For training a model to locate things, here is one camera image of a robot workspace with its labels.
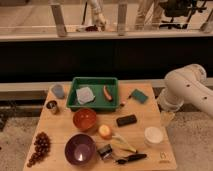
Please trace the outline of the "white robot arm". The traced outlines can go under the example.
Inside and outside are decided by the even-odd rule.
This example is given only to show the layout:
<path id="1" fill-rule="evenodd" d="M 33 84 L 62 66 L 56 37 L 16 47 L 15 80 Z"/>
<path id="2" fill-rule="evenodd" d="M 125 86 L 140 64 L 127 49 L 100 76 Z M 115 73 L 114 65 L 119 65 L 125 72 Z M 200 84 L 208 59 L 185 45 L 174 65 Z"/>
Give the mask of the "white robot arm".
<path id="1" fill-rule="evenodd" d="M 165 88 L 157 97 L 164 127 L 170 124 L 185 102 L 213 117 L 213 90 L 203 84 L 206 78 L 206 70 L 199 64 L 190 64 L 166 74 Z"/>

